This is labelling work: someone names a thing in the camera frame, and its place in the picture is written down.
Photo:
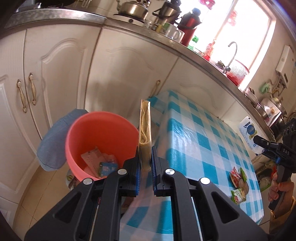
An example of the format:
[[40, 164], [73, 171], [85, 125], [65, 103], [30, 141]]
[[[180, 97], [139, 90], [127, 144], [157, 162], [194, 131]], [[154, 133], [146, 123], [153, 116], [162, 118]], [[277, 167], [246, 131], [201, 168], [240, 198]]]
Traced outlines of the person's right hand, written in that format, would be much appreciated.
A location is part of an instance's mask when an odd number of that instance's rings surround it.
[[293, 203], [292, 195], [294, 186], [295, 185], [291, 180], [278, 183], [278, 173], [274, 173], [273, 180], [268, 192], [268, 200], [270, 202], [278, 200], [280, 197], [280, 192], [284, 194], [280, 206], [276, 211], [274, 211], [274, 213], [287, 213], [288, 211], [290, 211]]

